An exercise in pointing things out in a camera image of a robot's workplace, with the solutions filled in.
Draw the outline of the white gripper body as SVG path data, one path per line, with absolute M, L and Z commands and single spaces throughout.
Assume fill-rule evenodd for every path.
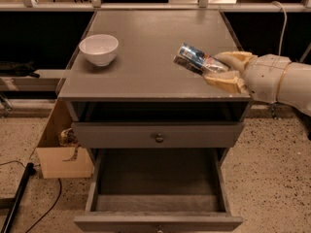
M 274 54 L 252 60 L 243 74 L 251 97 L 260 102 L 276 103 L 279 82 L 290 63 L 288 57 Z

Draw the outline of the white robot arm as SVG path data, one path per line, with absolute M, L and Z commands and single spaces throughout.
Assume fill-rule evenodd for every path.
M 257 56 L 247 51 L 226 51 L 216 59 L 229 66 L 221 73 L 204 72 L 209 85 L 229 93 L 249 94 L 253 100 L 292 106 L 311 116 L 311 66 L 275 54 Z

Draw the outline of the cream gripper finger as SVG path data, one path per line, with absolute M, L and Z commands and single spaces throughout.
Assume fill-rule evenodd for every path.
M 243 73 L 248 64 L 256 59 L 257 56 L 248 51 L 224 51 L 217 53 L 215 58 L 231 69 Z
M 247 86 L 240 77 L 238 71 L 227 71 L 222 73 L 206 72 L 203 79 L 209 85 L 219 88 L 228 93 L 248 94 Z

